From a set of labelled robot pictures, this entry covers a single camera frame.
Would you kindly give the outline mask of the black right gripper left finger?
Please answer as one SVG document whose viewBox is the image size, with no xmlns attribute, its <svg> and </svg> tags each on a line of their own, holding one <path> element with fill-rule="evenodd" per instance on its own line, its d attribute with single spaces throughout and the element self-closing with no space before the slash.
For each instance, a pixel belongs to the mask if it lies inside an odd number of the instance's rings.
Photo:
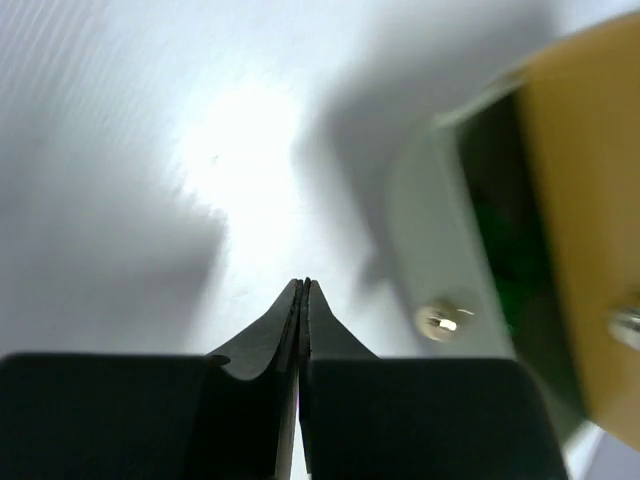
<svg viewBox="0 0 640 480">
<path fill-rule="evenodd" d="M 288 478 L 302 293 L 205 355 L 4 357 L 2 477 Z"/>
</svg>

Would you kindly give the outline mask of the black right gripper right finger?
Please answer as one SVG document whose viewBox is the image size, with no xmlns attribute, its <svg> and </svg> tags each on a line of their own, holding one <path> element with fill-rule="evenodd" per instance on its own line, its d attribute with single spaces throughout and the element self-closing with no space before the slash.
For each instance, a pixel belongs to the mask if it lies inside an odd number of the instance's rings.
<svg viewBox="0 0 640 480">
<path fill-rule="evenodd" d="M 299 419 L 313 479 L 564 479 L 542 397 L 505 358 L 380 358 L 306 280 Z"/>
</svg>

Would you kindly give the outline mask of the yellow drawer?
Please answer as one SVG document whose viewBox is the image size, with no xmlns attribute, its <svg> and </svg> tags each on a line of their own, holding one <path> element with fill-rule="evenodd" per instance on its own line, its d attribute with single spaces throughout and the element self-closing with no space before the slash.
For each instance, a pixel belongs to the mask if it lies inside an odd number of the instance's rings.
<svg viewBox="0 0 640 480">
<path fill-rule="evenodd" d="M 516 91 L 591 419 L 639 444 L 639 16 L 546 48 Z"/>
</svg>

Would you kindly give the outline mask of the dark green long lego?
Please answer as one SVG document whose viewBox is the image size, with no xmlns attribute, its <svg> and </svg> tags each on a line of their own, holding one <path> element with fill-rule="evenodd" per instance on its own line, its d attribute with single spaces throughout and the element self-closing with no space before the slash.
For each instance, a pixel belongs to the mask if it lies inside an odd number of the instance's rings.
<svg viewBox="0 0 640 480">
<path fill-rule="evenodd" d="M 476 202 L 474 214 L 507 329 L 516 335 L 527 303 L 549 281 L 550 260 L 535 211 L 510 222 L 494 206 Z"/>
</svg>

